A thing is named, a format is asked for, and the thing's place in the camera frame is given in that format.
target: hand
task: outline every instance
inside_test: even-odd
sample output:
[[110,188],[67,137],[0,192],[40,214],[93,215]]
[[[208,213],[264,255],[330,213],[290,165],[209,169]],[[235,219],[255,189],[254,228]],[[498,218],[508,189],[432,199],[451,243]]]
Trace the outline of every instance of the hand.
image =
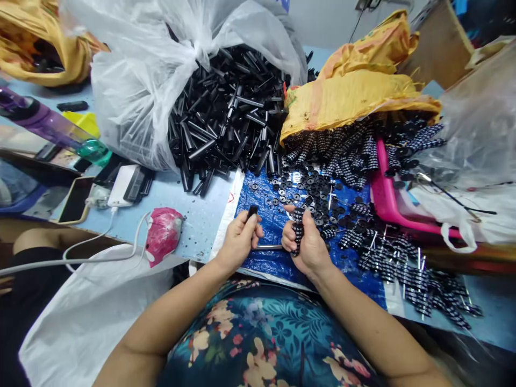
[[233,274],[246,260],[251,248],[258,246],[264,237],[263,228],[258,223],[259,215],[252,215],[246,222],[248,211],[241,211],[229,224],[226,239],[215,260],[220,263],[227,274]]
[[[286,205],[284,208],[287,212],[293,212],[295,207],[293,205]],[[281,238],[281,244],[288,252],[294,251],[297,248],[295,242],[296,234],[292,229],[292,224],[292,220],[285,224],[285,227],[283,227],[283,237]],[[293,256],[292,260],[299,271],[312,281],[326,269],[333,268],[334,265],[329,257],[326,244],[313,221],[312,214],[308,210],[303,214],[303,227],[304,235],[301,238],[299,255]]]

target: table surface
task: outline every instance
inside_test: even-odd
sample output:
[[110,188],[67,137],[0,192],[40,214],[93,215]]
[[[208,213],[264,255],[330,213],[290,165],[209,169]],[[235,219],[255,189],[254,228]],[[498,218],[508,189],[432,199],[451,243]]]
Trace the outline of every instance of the table surface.
[[[306,52],[314,51],[310,67],[320,69],[326,59],[333,53],[327,49],[304,47]],[[57,96],[51,90],[20,81],[12,81],[9,85],[15,92],[22,95],[32,95],[41,102],[55,109],[61,102],[84,100],[89,104],[89,111],[95,111],[94,98],[91,87],[87,86],[81,93],[66,96]],[[95,176],[100,169],[91,167],[86,176]],[[215,177],[209,193],[204,199],[183,192],[181,177],[174,172],[156,173],[155,180],[150,188],[149,195],[135,206],[119,209],[113,228],[108,236],[120,241],[133,243],[138,222],[141,217],[157,207],[171,207],[178,210],[185,217],[180,244],[175,254],[206,262],[217,234],[217,230],[228,201],[234,198],[230,194],[235,173],[227,180]],[[63,203],[56,208],[52,216],[57,219],[61,213]],[[109,225],[111,213],[109,210],[90,210],[86,221],[76,225],[77,228],[94,233],[103,233]],[[138,237],[138,244],[145,243],[146,233],[142,231]],[[516,324],[516,287],[510,278],[494,278],[465,276],[466,285],[471,293],[473,303],[480,305],[485,313],[484,318],[468,318],[472,325],[471,334],[479,340],[497,345],[516,352],[516,337],[513,326]],[[417,322],[423,322],[433,327],[448,331],[458,331],[441,313],[433,313],[430,319],[421,321],[413,306],[405,302],[405,317]]]

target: workbench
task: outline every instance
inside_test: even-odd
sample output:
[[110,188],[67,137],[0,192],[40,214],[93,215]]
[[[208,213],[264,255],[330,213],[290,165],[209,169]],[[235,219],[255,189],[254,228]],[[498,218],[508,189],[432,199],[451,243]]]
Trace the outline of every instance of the workbench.
[[[310,67],[320,69],[326,59],[333,53],[327,49],[305,47],[305,51],[314,51]],[[85,100],[89,104],[89,111],[95,111],[95,101],[91,87],[87,86],[79,94],[58,96],[50,90],[37,85],[20,81],[11,81],[10,88],[21,95],[31,95],[55,109],[57,103]],[[90,167],[84,176],[95,176],[100,169]],[[207,196],[201,199],[190,193],[183,192],[183,185],[179,174],[174,172],[158,172],[150,188],[149,195],[138,205],[120,208],[115,216],[112,230],[107,234],[119,241],[133,243],[135,231],[141,217],[156,207],[172,207],[184,216],[183,232],[175,254],[205,263],[210,259],[213,246],[220,246],[223,239],[225,225],[234,217],[236,208],[235,191],[242,184],[243,176],[240,172],[232,172],[228,179],[215,177]],[[52,219],[59,217],[64,203],[58,206]],[[109,210],[90,210],[87,219],[74,227],[93,233],[103,233],[109,225],[111,212]],[[145,243],[146,233],[142,231],[138,237],[138,244]],[[261,276],[260,273],[246,273]],[[500,348],[516,352],[516,337],[513,326],[516,325],[516,288],[510,278],[494,278],[480,276],[465,276],[465,283],[475,304],[482,307],[484,318],[468,317],[472,326],[471,333],[476,339],[491,343]],[[386,286],[386,298],[392,294],[399,295],[399,289]],[[393,314],[407,319],[423,322],[436,328],[456,333],[457,330],[442,314],[435,312],[431,318],[421,321],[421,315],[416,314],[414,307],[402,301],[399,297],[392,299],[398,305],[390,307]]]

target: purple water bottle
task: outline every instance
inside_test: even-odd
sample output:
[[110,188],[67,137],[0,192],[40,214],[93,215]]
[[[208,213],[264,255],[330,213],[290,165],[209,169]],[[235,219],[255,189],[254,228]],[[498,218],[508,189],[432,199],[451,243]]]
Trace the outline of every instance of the purple water bottle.
[[70,120],[32,97],[22,97],[9,88],[0,88],[0,116],[93,164],[104,167],[111,151]]

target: white cable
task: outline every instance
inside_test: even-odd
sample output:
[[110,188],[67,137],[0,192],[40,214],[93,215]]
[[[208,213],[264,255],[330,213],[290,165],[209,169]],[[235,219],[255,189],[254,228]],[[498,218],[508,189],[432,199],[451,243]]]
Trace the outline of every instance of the white cable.
[[[104,235],[106,235],[107,233],[109,233],[111,231],[111,228],[113,227],[113,219],[114,219],[114,215],[117,213],[118,211],[118,207],[112,207],[111,208],[111,219],[109,220],[109,226],[107,227],[107,230],[104,231],[102,234],[100,235],[97,235],[97,236],[94,236],[93,238],[91,239],[86,239],[85,241],[82,241],[82,242],[79,242],[79,243],[76,243],[75,245],[73,246],[70,246],[68,247],[64,253],[63,253],[63,260],[66,261],[67,258],[66,256],[68,255],[69,251],[72,250],[73,248],[77,247],[77,246],[80,246],[84,243],[88,243],[88,242],[91,242],[91,241],[94,241],[95,239],[98,239],[98,238],[101,238],[103,237]],[[66,268],[68,269],[69,272],[71,272],[72,274],[75,273],[75,269],[69,264],[67,263],[66,264]]]
[[[113,211],[112,215],[111,215],[111,220],[113,219],[114,217],[114,213],[116,212],[116,210]],[[107,258],[107,259],[102,259],[102,260],[91,260],[91,259],[80,259],[80,260],[73,260],[73,263],[72,264],[80,264],[80,263],[100,263],[100,262],[114,262],[114,261],[123,261],[123,260],[126,260],[126,259],[129,259],[129,258],[132,258],[135,253],[136,253],[136,249],[138,247],[138,235],[140,233],[140,228],[141,228],[141,225],[142,223],[144,222],[144,219],[147,218],[147,216],[151,213],[151,211],[147,212],[141,219],[140,219],[140,223],[138,224],[138,228],[136,230],[136,235],[134,236],[134,245],[133,245],[133,250],[131,252],[131,255],[130,256],[127,256],[127,257],[120,257],[120,258]],[[102,235],[99,235],[99,236],[96,236],[95,238],[92,238],[92,239],[89,239],[88,241],[92,241],[93,239],[97,239],[99,237],[102,237]],[[84,242],[81,242],[81,243],[78,243],[76,244],[75,246],[78,246],[82,243],[85,243],[85,242],[88,242],[88,241],[84,241]],[[7,269],[3,269],[3,270],[0,270],[0,277],[2,276],[6,276],[6,275],[9,275],[9,274],[13,274],[13,273],[16,273],[18,271],[23,271],[23,270],[29,270],[29,269],[37,269],[37,268],[41,268],[41,267],[49,267],[49,266],[59,266],[59,265],[69,265],[69,262],[70,260],[65,260],[65,259],[62,259],[62,260],[53,260],[53,261],[43,261],[43,262],[33,262],[33,263],[27,263],[27,264],[23,264],[23,265],[18,265],[18,266],[14,266],[14,267],[11,267],[11,268],[7,268]]]

